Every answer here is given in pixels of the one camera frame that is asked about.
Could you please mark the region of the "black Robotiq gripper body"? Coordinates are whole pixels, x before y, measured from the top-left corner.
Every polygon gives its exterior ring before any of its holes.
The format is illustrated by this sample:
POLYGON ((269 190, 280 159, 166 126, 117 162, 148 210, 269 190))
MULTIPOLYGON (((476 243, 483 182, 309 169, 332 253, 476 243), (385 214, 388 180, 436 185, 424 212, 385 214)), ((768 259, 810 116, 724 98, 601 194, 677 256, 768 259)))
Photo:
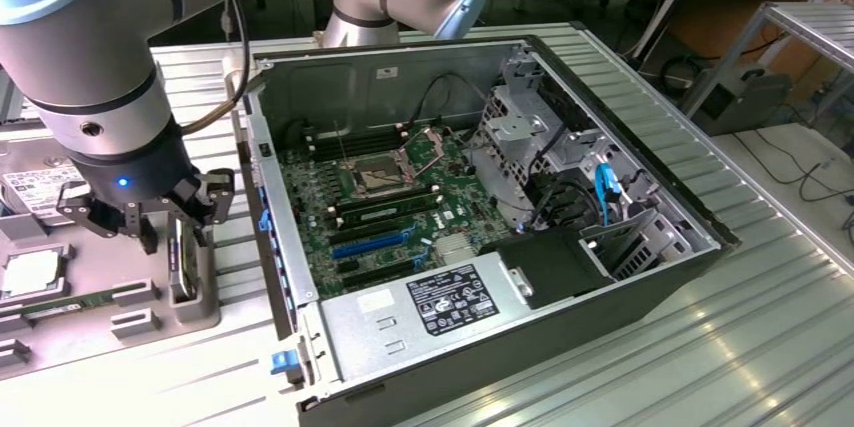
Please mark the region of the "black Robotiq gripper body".
POLYGON ((96 198, 113 207, 174 193, 186 196, 189 188, 197 190, 201 184, 174 121, 169 121, 153 140, 132 152, 86 155, 69 150, 68 157, 96 198))

